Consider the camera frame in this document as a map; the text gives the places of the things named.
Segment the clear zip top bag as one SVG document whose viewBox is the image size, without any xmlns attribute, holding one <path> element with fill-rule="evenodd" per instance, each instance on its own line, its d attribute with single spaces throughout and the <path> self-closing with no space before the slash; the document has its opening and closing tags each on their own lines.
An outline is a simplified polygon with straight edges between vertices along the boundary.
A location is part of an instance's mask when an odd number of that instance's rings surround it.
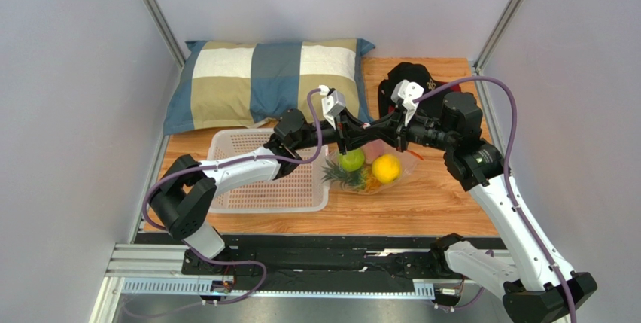
<svg viewBox="0 0 641 323">
<path fill-rule="evenodd" d="M 383 132 L 365 123 L 342 124 L 335 132 L 339 149 L 330 152 L 322 165 L 322 182 L 331 190 L 371 195 L 407 180 L 423 157 L 411 150 L 398 151 L 386 143 Z"/>
</svg>

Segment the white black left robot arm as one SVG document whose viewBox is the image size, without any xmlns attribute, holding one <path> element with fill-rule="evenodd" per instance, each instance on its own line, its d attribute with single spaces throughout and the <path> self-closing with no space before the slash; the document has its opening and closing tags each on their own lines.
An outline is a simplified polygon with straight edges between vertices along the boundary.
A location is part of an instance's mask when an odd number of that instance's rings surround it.
<svg viewBox="0 0 641 323">
<path fill-rule="evenodd" d="M 160 229 L 183 242 L 199 257 L 213 259 L 226 247 L 207 221 L 214 198 L 249 184 L 284 178 L 318 158 L 324 145 L 352 151 L 376 140 L 374 125 L 366 125 L 341 110 L 324 122 L 308 122 L 298 109 L 285 112 L 269 140 L 256 150 L 235 157 L 198 162 L 179 157 L 144 198 L 144 212 L 153 211 Z"/>
</svg>

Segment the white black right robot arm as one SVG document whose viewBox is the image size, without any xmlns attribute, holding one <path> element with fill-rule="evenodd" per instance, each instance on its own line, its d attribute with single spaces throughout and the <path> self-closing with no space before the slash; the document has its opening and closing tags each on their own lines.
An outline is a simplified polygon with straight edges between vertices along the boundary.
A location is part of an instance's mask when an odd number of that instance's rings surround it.
<svg viewBox="0 0 641 323">
<path fill-rule="evenodd" d="M 437 239 L 430 253 L 440 273 L 458 273 L 499 298 L 513 322 L 577 321 L 578 308 L 597 290 L 551 243 L 520 196 L 508 155 L 482 137 L 482 110 L 469 93 L 450 92 L 434 116 L 421 113 L 424 96 L 395 93 L 394 108 L 370 129 L 400 150 L 415 143 L 444 153 L 451 176 L 482 207 L 512 257 L 491 257 L 457 234 Z"/>
</svg>

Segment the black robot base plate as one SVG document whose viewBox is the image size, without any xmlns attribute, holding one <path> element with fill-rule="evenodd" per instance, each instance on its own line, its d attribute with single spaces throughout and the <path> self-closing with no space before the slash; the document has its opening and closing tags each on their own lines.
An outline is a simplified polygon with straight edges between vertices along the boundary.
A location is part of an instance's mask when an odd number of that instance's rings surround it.
<svg viewBox="0 0 641 323">
<path fill-rule="evenodd" d="M 222 261 L 259 261 L 267 268 L 261 291 L 413 291 L 416 279 L 459 283 L 438 267 L 434 236 L 226 234 Z"/>
</svg>

